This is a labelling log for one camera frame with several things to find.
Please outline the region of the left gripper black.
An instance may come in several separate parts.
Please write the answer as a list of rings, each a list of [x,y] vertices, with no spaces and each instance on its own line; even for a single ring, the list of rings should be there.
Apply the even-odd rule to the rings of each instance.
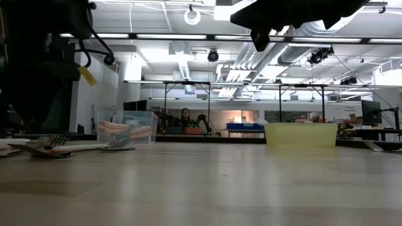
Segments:
[[[6,42],[1,72],[1,129],[37,129],[51,112],[53,100],[80,80],[75,47],[44,40]]]

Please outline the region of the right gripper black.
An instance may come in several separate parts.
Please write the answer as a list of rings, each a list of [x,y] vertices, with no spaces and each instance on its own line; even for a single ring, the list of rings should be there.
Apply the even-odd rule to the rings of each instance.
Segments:
[[[258,52],[269,43],[269,31],[281,31],[285,26],[298,29],[304,23],[322,20],[327,30],[353,15],[366,0],[242,0],[231,6],[231,23],[251,30],[251,38]]]

